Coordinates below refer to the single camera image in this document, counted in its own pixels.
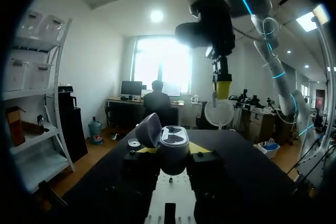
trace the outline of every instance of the cardboard box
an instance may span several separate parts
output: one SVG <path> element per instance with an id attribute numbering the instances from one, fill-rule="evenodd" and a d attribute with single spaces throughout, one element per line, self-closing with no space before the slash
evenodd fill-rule
<path id="1" fill-rule="evenodd" d="M 22 129 L 20 108 L 18 106 L 7 108 L 6 116 L 14 146 L 23 144 L 26 140 Z"/>

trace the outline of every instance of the ceiling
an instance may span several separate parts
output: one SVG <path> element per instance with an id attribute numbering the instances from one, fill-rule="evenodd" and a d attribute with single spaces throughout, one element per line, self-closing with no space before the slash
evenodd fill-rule
<path id="1" fill-rule="evenodd" d="M 175 27 L 184 22 L 195 19 L 189 14 L 187 0 L 84 0 L 88 6 L 100 15 L 105 16 L 109 23 L 125 36 L 174 34 Z M 275 8 L 275 17 L 282 26 L 280 32 L 281 46 L 277 49 L 279 58 L 297 69 L 313 81 L 324 81 L 323 58 L 321 48 L 316 37 L 316 31 L 306 33 L 295 21 L 316 5 L 310 0 L 289 0 L 278 6 L 281 0 L 272 0 Z M 154 24 L 150 21 L 150 12 L 160 9 L 164 21 Z M 234 26 L 257 36 L 249 17 L 233 20 Z M 245 40 L 236 34 L 238 40 Z"/>

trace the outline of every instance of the bright window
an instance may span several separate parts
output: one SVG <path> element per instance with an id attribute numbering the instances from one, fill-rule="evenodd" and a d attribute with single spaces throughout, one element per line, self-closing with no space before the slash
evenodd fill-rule
<path id="1" fill-rule="evenodd" d="M 304 98 L 308 99 L 309 103 L 309 88 L 306 85 L 301 84 L 301 93 Z"/>
<path id="2" fill-rule="evenodd" d="M 151 37 L 138 40 L 134 52 L 133 80 L 152 89 L 154 80 L 162 80 L 190 92 L 191 56 L 189 49 L 172 37 Z"/>

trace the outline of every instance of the black tabletop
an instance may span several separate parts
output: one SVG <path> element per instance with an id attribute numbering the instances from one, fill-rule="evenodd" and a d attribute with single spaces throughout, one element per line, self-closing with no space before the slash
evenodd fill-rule
<path id="1" fill-rule="evenodd" d="M 295 188 L 294 182 L 275 163 L 261 151 L 229 130 L 188 130 L 189 140 L 210 151 L 216 150 L 225 160 L 225 169 L 234 180 L 252 198 L 270 202 L 283 195 L 289 195 Z M 64 194 L 69 204 L 83 206 L 100 204 L 106 198 L 106 188 L 118 179 L 124 156 L 131 148 L 128 139 L 135 137 L 130 132 L 120 143 L 98 161 L 84 177 Z"/>

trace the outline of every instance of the white disc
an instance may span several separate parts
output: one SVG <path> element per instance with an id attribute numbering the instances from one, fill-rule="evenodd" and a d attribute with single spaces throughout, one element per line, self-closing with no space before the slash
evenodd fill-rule
<path id="1" fill-rule="evenodd" d="M 131 139 L 128 140 L 128 145 L 130 147 L 138 147 L 141 144 L 139 143 L 139 141 L 136 138 L 131 138 Z"/>
<path id="2" fill-rule="evenodd" d="M 213 126 L 225 126 L 232 121 L 235 109 L 228 100 L 216 100 L 215 108 L 212 102 L 207 102 L 204 114 Z"/>

